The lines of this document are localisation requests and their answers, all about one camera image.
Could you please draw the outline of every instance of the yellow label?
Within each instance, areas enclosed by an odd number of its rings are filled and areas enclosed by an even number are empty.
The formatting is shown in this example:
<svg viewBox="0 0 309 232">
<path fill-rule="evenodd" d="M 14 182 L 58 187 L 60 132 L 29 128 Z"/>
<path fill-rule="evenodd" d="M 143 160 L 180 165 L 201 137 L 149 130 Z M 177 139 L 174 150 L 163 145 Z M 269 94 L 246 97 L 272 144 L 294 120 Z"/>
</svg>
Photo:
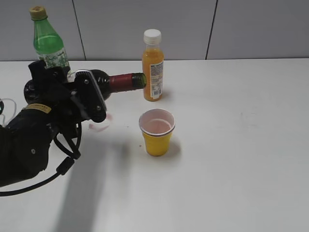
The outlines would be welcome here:
<svg viewBox="0 0 309 232">
<path fill-rule="evenodd" d="M 46 114 L 48 114 L 52 110 L 52 108 L 48 107 L 47 105 L 38 104 L 38 103 L 27 105 L 26 109 L 27 110 L 29 109 L 40 110 Z"/>
</svg>

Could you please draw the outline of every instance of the white bottle cap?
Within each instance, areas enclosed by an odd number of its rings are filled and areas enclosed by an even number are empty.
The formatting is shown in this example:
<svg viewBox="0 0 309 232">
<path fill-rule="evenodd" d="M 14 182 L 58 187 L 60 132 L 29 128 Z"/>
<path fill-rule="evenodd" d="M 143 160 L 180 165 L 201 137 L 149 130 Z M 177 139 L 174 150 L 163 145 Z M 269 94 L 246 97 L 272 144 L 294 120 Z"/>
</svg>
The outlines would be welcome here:
<svg viewBox="0 0 309 232">
<path fill-rule="evenodd" d="M 144 42 L 148 45 L 157 45 L 161 42 L 161 32 L 156 29 L 149 29 L 144 32 Z"/>
</svg>

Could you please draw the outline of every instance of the white cup rim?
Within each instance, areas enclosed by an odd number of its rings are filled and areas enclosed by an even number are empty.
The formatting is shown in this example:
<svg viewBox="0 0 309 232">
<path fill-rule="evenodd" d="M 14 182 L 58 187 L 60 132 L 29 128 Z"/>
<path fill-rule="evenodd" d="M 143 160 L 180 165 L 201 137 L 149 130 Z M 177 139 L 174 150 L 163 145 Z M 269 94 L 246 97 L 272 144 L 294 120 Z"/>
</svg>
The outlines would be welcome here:
<svg viewBox="0 0 309 232">
<path fill-rule="evenodd" d="M 145 115 L 145 113 L 147 113 L 147 112 L 149 112 L 149 111 L 152 111 L 152 110 L 162 110 L 162 111 L 167 112 L 168 114 L 170 114 L 170 115 L 173 117 L 174 123 L 173 123 L 173 125 L 171 125 L 171 128 L 170 128 L 168 131 L 166 131 L 166 132 L 164 132 L 164 133 L 151 133 L 151 132 L 146 131 L 146 130 L 140 125 L 140 120 L 141 120 L 141 118 L 143 117 L 143 115 Z M 148 134 L 148 135 L 153 136 L 153 137 L 161 137 L 161 136 L 164 136 L 164 135 L 167 135 L 167 134 L 171 133 L 171 132 L 175 129 L 175 125 L 176 125 L 176 122 L 175 122 L 175 117 L 174 117 L 174 115 L 173 115 L 171 112 L 169 112 L 169 111 L 167 111 L 167 110 L 165 110 L 165 109 L 162 109 L 162 108 L 155 108 L 155 109 L 147 110 L 147 111 L 144 112 L 144 113 L 140 116 L 140 118 L 139 118 L 139 127 L 140 127 L 141 131 L 144 132 L 145 134 Z"/>
</svg>

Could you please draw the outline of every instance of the bottle neck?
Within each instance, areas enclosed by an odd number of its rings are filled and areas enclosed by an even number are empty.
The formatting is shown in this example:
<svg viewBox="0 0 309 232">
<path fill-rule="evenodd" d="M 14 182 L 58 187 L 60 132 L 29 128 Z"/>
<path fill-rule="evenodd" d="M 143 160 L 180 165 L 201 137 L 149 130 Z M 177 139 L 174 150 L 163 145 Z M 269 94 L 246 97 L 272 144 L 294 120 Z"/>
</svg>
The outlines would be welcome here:
<svg viewBox="0 0 309 232">
<path fill-rule="evenodd" d="M 155 45 L 146 44 L 146 49 L 160 49 L 160 46 L 159 44 Z"/>
<path fill-rule="evenodd" d="M 91 72 L 104 99 L 107 99 L 111 93 L 142 89 L 146 86 L 146 76 L 143 73 L 108 76 L 101 70 L 91 70 Z"/>
<path fill-rule="evenodd" d="M 46 34 L 54 34 L 56 31 L 46 19 L 34 21 L 34 34 L 35 36 L 38 35 L 46 35 Z"/>
</svg>

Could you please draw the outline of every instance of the orange juice bottle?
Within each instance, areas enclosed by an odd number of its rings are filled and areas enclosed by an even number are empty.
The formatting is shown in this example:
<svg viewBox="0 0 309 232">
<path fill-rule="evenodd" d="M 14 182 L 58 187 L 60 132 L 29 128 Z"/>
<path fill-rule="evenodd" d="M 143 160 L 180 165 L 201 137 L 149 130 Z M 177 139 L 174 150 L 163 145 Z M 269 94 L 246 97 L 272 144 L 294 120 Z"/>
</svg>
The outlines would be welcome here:
<svg viewBox="0 0 309 232">
<path fill-rule="evenodd" d="M 146 49 L 143 53 L 143 72 L 147 78 L 147 85 L 144 88 L 144 98 L 148 101 L 157 101 L 162 98 L 163 84 L 163 52 L 159 48 L 161 32 L 149 29 L 144 32 Z"/>
</svg>

